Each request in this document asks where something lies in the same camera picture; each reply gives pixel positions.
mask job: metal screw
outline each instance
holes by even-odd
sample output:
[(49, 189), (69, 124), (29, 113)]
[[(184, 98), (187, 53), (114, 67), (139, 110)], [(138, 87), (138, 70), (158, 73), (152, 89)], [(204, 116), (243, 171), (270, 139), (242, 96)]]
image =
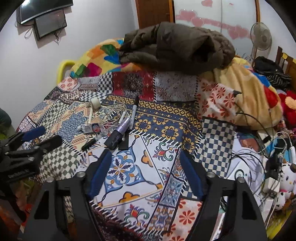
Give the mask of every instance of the metal screw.
[(77, 177), (84, 177), (85, 176), (85, 172), (78, 172), (77, 174)]
[(240, 183), (244, 183), (245, 182), (245, 179), (243, 177), (238, 177), (237, 180), (240, 182)]
[(54, 181), (54, 178), (53, 178), (53, 177), (49, 177), (49, 178), (46, 179), (46, 181), (47, 181), (48, 183), (52, 183), (52, 182)]
[(213, 172), (208, 172), (207, 176), (210, 177), (210, 178), (214, 178), (216, 176), (216, 174), (213, 173)]

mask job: brown jacket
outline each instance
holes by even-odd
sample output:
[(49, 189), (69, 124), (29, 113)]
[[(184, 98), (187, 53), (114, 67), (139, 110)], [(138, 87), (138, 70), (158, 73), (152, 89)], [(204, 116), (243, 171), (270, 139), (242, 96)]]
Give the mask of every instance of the brown jacket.
[(125, 35), (119, 60), (162, 71), (200, 74), (227, 66), (235, 55), (231, 42), (222, 34), (181, 24), (161, 24)]

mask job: hello kitty plush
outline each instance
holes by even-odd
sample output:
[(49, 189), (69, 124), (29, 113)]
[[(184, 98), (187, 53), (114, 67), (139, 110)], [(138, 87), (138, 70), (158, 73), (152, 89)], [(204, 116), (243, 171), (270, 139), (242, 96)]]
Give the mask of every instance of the hello kitty plush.
[(281, 176), (280, 189), (276, 200), (275, 210), (281, 210), (284, 206), (288, 207), (290, 203), (287, 200), (291, 200), (294, 197), (292, 191), (296, 180), (296, 165), (284, 160), (279, 174)]

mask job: wooden door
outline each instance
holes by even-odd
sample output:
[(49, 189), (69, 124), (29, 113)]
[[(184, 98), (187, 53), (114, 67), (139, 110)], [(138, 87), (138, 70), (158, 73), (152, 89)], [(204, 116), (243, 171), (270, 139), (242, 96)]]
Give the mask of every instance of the wooden door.
[(173, 19), (172, 0), (136, 0), (139, 28)]

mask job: black monitor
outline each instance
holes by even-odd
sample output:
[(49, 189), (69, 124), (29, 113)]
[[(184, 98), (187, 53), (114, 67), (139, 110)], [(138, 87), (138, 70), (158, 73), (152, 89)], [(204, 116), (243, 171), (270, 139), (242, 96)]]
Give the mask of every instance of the black monitor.
[(20, 24), (44, 13), (73, 5), (73, 0), (25, 0), (17, 9), (17, 20)]

